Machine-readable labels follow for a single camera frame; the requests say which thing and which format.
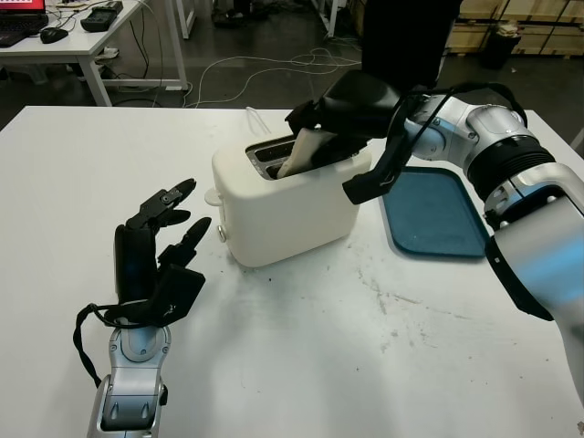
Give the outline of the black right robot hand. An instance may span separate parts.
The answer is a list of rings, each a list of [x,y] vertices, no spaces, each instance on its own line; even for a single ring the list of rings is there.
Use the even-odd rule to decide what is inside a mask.
[[[319,99],[295,107],[286,122],[296,136],[303,129],[331,135],[309,155],[312,167],[322,167],[348,159],[371,139],[384,138],[401,95],[381,79],[351,70]]]

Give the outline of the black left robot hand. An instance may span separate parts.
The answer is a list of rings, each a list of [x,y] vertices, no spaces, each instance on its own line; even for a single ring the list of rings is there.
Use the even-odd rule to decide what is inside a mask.
[[[120,224],[114,235],[114,272],[119,302],[150,298],[158,281],[171,265],[185,268],[196,255],[196,246],[211,225],[204,217],[192,225],[182,240],[156,255],[156,235],[162,228],[181,224],[191,213],[178,205],[193,192],[193,178],[161,189],[141,203],[139,211]]]

